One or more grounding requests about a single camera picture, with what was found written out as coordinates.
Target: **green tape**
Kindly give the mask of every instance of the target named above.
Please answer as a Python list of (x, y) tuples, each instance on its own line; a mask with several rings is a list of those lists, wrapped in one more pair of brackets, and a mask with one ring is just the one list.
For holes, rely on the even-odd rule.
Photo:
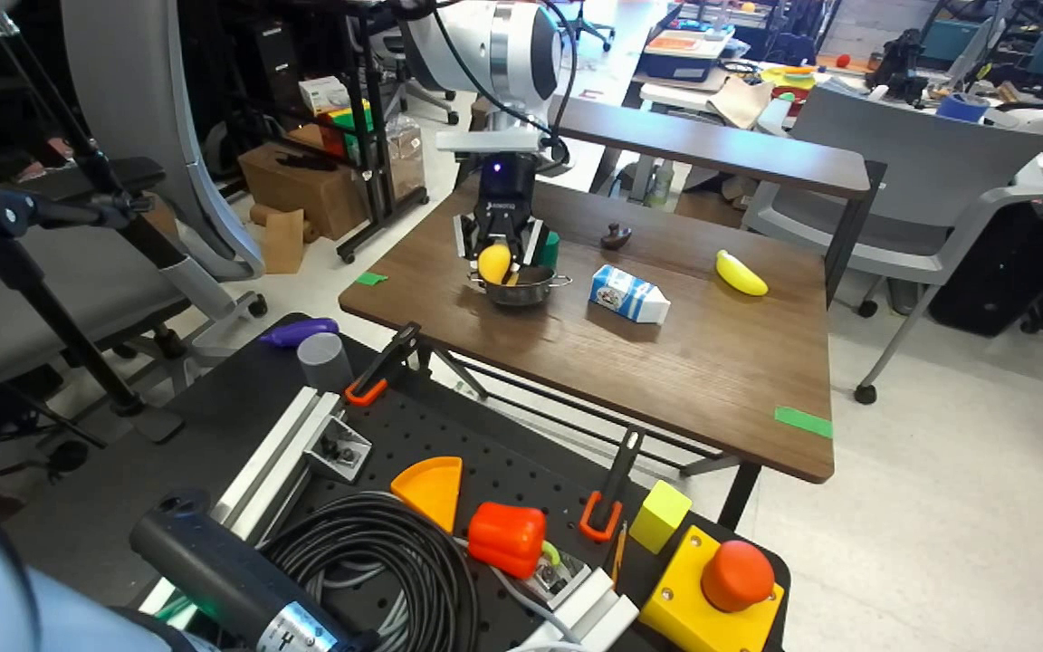
[(833, 423), (827, 415), (815, 415), (815, 413), (803, 413), (803, 408), (793, 408), (793, 407), (779, 407), (774, 419), (785, 423), (785, 427), (796, 427), (796, 430), (813, 430), (817, 438), (833, 438)]
[(384, 274), (378, 274), (378, 271), (361, 271), (354, 284), (360, 284), (360, 286), (379, 286)]

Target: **wooden table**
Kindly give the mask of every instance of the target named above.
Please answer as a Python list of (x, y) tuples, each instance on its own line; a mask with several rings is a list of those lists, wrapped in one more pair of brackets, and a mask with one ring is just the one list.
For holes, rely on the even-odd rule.
[(827, 261), (827, 300), (846, 271), (851, 250), (857, 242), (863, 221), (874, 210), (884, 168), (867, 162), (857, 152), (827, 150), (815, 141), (769, 137), (756, 130), (719, 127), (711, 120), (658, 115), (599, 100), (569, 100), (562, 115), (562, 134), (600, 141), (613, 150), (635, 150), (662, 158), (722, 168), (732, 175), (842, 196), (844, 219)]
[[(531, 196), (536, 219), (562, 232), (551, 304), (499, 313), (463, 286), (467, 266), (452, 255), (452, 214), (476, 193), (449, 196), (389, 258), (373, 266), (379, 286), (350, 286), (341, 309), (384, 326), (420, 322), (423, 336), (618, 408), (686, 441), (738, 461), (722, 524), (735, 528), (766, 469), (827, 482), (833, 441), (774, 423), (774, 407), (831, 415), (831, 348), (824, 266), (815, 255), (735, 228), (673, 221), (665, 214), (547, 190)], [(599, 248), (607, 221), (635, 238), (618, 255)], [(750, 300), (712, 278), (712, 255), (732, 250), (773, 284)], [(662, 286), (665, 326), (635, 326), (588, 304), (599, 266), (618, 266)]]

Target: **floor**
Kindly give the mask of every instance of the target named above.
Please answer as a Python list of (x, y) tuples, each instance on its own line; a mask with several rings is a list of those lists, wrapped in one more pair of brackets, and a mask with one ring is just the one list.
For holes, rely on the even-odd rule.
[[(426, 152), (426, 190), (442, 199), (452, 162)], [(332, 315), (379, 348), (389, 328), (341, 315), (337, 293), (423, 214), (403, 219), (354, 266), (317, 242), (296, 274), (232, 291), (267, 293), (272, 315)], [(785, 647), (1043, 647), (1043, 343), (1019, 328), (985, 339), (924, 322), (880, 401), (851, 401), (895, 326), (889, 309), (875, 319), (833, 309), (837, 476), (827, 484), (766, 476), (741, 517), (741, 531), (793, 569)], [(726, 484), (729, 476), (686, 482), (706, 517)]]

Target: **wall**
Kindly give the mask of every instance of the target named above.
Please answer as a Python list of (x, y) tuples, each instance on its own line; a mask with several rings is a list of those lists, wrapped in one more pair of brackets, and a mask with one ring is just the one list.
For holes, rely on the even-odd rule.
[(833, 63), (837, 54), (851, 54), (851, 63), (867, 63), (901, 29), (924, 29), (936, 4), (939, 0), (842, 0), (842, 16), (824, 39), (817, 59)]

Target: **yellow box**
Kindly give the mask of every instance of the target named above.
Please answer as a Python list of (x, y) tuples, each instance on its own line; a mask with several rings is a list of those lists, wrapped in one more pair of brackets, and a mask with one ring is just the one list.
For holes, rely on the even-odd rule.
[(658, 553), (665, 539), (673, 536), (673, 528), (680, 524), (680, 517), (690, 517), (690, 512), (692, 512), (692, 498), (686, 498), (670, 482), (656, 482), (635, 514), (632, 536), (646, 552)]
[(712, 553), (719, 539), (692, 524), (639, 621), (690, 652), (766, 647), (785, 592), (774, 584), (769, 600), (719, 613), (700, 586)]

